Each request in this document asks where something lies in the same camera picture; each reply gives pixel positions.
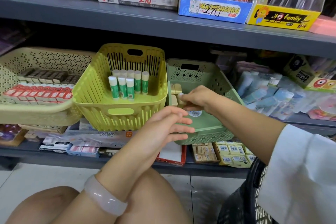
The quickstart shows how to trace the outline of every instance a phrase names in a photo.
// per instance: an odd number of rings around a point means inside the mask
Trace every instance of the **plastic basket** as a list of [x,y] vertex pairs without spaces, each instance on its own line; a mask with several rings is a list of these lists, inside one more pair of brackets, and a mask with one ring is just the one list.
[[50,48],[19,48],[0,57],[0,123],[68,126],[82,117],[72,100],[56,106],[7,103],[2,93],[19,83],[16,75],[29,67],[67,70],[81,75],[91,62],[93,52]]
[[[108,77],[113,69],[149,72],[148,95],[114,100]],[[165,106],[167,72],[164,51],[131,44],[103,45],[73,89],[73,100],[97,130],[137,130]]]
[[[199,85],[204,85],[220,95],[243,104],[229,80],[219,67],[213,63],[168,59],[167,75],[169,104],[171,104],[170,83],[181,84],[185,94]],[[177,144],[211,143],[227,141],[233,138],[233,134],[217,118],[204,111],[198,117],[188,117],[192,119],[192,124],[189,126],[195,128],[195,133],[189,134],[187,140],[176,141]]]

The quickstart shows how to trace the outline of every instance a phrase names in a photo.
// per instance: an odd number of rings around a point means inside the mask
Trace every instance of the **leg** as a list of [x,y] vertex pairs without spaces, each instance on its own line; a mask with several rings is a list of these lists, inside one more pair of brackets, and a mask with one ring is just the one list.
[[48,224],[67,208],[78,194],[78,191],[66,186],[37,192],[22,201],[5,224]]
[[189,224],[176,192],[154,169],[149,168],[136,182],[128,207],[116,224]]

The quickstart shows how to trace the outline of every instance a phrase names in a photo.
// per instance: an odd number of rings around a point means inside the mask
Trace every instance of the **floor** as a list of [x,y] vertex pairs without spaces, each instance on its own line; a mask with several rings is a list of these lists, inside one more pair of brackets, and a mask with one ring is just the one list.
[[[78,191],[96,169],[19,163],[13,171],[0,171],[0,224],[25,198],[44,189],[70,186]],[[194,224],[216,223],[221,204],[243,179],[162,175],[175,189]]]

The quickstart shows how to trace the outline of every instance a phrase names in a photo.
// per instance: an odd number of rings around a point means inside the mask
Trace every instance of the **white sleeve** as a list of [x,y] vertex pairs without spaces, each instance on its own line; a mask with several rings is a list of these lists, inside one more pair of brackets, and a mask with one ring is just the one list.
[[335,223],[336,143],[286,125],[257,202],[279,224]]

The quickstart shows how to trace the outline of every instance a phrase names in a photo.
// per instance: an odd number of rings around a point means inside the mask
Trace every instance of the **person's left hand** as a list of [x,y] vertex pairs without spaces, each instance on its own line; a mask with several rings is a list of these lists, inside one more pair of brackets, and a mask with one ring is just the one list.
[[137,151],[138,160],[143,160],[142,171],[147,170],[155,161],[158,153],[169,142],[185,140],[187,134],[194,133],[195,129],[181,124],[191,124],[190,118],[185,118],[188,112],[174,106],[166,106],[153,114],[137,134],[123,147],[123,150]]

